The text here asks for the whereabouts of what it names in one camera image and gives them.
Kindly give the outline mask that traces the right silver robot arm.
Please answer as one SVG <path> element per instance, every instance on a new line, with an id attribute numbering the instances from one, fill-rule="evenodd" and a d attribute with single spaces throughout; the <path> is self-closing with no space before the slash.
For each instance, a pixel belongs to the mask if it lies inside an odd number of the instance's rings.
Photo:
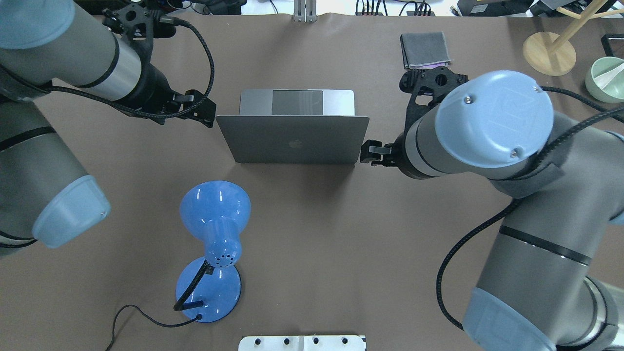
<path id="1" fill-rule="evenodd" d="M 623 107 L 577 122 L 553 109 L 533 78 L 515 71 L 473 80 L 445 67 L 414 69 L 395 142 L 368 140 L 360 160 L 424 180 L 474 173 L 511 198 L 457 242 L 436 278 L 446 318 L 487 351 L 621 351 L 623 290 L 587 272 L 609 225 L 623 224 L 623 136 L 595 124 L 623 120 Z M 446 266 L 476 234 L 501 221 L 462 321 L 442 296 Z"/>

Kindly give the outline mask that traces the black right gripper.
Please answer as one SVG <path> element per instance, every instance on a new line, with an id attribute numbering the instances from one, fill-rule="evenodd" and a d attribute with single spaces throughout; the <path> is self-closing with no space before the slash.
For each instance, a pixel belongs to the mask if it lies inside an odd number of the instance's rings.
<path id="1" fill-rule="evenodd" d="M 397 167 L 395 156 L 398 154 L 394 144 L 383 144 L 378 140 L 366 140 L 360 149 L 360 162 L 372 166 Z"/>

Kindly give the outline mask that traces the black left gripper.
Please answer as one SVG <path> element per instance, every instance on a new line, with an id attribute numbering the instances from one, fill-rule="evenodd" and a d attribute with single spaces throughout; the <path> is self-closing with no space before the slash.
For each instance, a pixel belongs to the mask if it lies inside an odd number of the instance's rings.
<path id="1" fill-rule="evenodd" d="M 212 128 L 216 115 L 216 103 L 197 90 L 187 90 L 185 94 L 172 90 L 165 76 L 154 73 L 148 84 L 149 98 L 144 103 L 144 112 L 149 114 L 173 114 L 194 107 L 185 118 L 200 122 Z"/>

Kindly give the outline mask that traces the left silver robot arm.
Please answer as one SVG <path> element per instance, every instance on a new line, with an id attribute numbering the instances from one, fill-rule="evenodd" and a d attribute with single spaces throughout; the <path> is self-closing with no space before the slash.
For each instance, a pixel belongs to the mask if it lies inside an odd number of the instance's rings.
<path id="1" fill-rule="evenodd" d="M 209 60 L 204 93 L 178 93 L 152 64 L 154 40 L 189 29 Z M 102 222 L 111 205 L 39 103 L 66 94 L 163 124 L 211 127 L 214 58 L 198 29 L 156 1 L 134 0 L 103 21 L 73 0 L 1 2 L 1 256 L 58 248 Z"/>

